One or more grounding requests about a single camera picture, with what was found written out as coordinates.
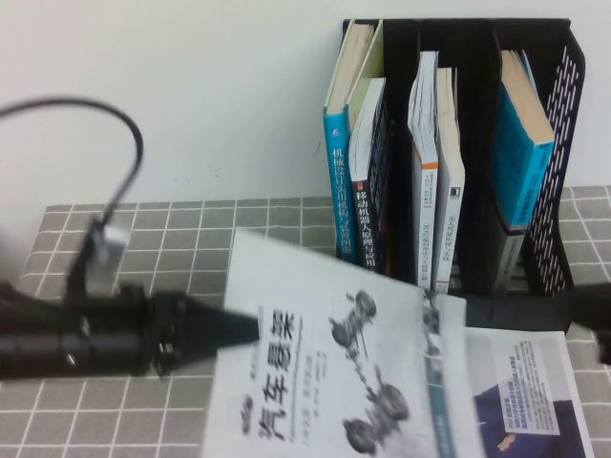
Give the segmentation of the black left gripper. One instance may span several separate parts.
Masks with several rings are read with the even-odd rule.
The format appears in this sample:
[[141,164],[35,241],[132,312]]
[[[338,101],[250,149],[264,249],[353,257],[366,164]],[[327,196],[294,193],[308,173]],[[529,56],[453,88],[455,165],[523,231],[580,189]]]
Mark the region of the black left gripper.
[[148,296],[142,286],[121,285],[118,295],[143,314],[144,369],[166,376],[216,356],[220,344],[259,340],[257,316],[211,306],[179,291]]

